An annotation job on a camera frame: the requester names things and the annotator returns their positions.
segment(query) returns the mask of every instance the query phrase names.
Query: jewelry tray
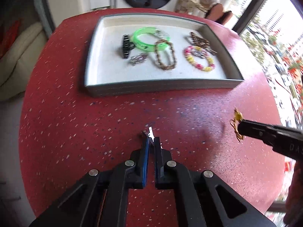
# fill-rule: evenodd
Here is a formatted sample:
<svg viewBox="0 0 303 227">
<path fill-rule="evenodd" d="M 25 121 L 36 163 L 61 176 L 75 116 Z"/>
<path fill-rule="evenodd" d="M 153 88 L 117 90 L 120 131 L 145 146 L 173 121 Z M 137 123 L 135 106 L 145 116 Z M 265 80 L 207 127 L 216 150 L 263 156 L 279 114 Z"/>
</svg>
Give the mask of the jewelry tray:
<svg viewBox="0 0 303 227">
<path fill-rule="evenodd" d="M 138 48 L 131 50 L 128 59 L 123 59 L 123 35 L 131 36 L 136 30 L 149 26 L 169 34 L 177 60 L 175 69 L 164 71 L 159 68 L 154 52 L 147 52 L 145 62 L 131 65 L 132 56 L 146 53 Z M 183 51 L 191 42 L 191 31 L 207 39 L 211 49 L 217 52 L 215 56 L 210 54 L 214 59 L 214 70 L 201 71 L 184 57 Z M 144 34 L 140 40 L 154 44 L 159 38 Z M 169 47 L 160 51 L 160 56 L 164 64 L 172 63 Z M 207 66 L 206 59 L 194 58 Z M 123 13 L 103 16 L 97 23 L 87 56 L 84 85 L 92 96 L 110 96 L 177 89 L 229 89 L 242 81 L 234 60 L 205 23 L 155 13 Z"/>
</svg>

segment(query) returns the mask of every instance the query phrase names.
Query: red pillow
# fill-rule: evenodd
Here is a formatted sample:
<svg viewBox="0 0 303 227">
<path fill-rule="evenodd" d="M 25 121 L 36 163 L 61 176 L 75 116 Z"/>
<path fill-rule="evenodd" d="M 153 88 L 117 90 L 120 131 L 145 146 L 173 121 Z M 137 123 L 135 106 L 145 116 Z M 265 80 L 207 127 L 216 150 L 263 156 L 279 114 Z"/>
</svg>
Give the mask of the red pillow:
<svg viewBox="0 0 303 227">
<path fill-rule="evenodd" d="M 4 33 L 2 42 L 0 43 L 0 59 L 6 54 L 16 40 L 20 24 L 21 21 L 16 20 L 8 31 Z"/>
</svg>

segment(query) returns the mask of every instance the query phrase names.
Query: hand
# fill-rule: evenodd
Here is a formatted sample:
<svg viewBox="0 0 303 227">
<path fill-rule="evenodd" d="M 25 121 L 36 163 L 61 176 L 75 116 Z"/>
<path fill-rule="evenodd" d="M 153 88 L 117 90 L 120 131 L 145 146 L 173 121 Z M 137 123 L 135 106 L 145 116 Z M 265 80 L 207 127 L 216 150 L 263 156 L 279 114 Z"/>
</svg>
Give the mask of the hand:
<svg viewBox="0 0 303 227">
<path fill-rule="evenodd" d="M 288 190 L 288 197 L 286 199 L 285 207 L 285 224 L 289 225 L 300 215 L 301 217 L 303 216 L 303 162 L 297 161 L 296 165 L 294 166 L 294 175 Z"/>
</svg>

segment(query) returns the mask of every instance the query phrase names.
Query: yellow tassel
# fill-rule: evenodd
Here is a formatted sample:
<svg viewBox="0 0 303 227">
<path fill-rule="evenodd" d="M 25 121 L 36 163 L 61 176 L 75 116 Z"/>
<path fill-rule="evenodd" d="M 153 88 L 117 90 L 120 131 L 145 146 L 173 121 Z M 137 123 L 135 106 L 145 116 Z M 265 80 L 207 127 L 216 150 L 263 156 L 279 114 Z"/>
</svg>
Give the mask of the yellow tassel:
<svg viewBox="0 0 303 227">
<path fill-rule="evenodd" d="M 238 122 L 241 122 L 243 120 L 243 115 L 242 113 L 240 113 L 237 108 L 234 109 L 234 119 L 233 120 L 230 120 L 230 124 L 232 126 L 232 128 L 234 128 L 234 132 L 236 134 L 236 137 L 237 137 L 237 140 L 239 142 L 243 141 L 244 139 L 244 136 L 241 135 L 239 132 L 238 132 L 238 128 L 237 128 L 237 123 L 236 121 Z"/>
</svg>

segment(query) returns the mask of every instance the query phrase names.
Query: black hair clip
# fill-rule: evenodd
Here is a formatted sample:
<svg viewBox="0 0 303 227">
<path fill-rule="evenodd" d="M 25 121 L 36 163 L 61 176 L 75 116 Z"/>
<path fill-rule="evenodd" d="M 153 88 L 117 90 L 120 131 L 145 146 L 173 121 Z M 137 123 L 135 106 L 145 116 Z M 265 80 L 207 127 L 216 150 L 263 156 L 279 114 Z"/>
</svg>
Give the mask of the black hair clip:
<svg viewBox="0 0 303 227">
<path fill-rule="evenodd" d="M 134 43 L 129 40 L 129 35 L 123 35 L 122 50 L 124 59 L 129 57 L 129 53 L 132 49 L 134 49 Z"/>
</svg>

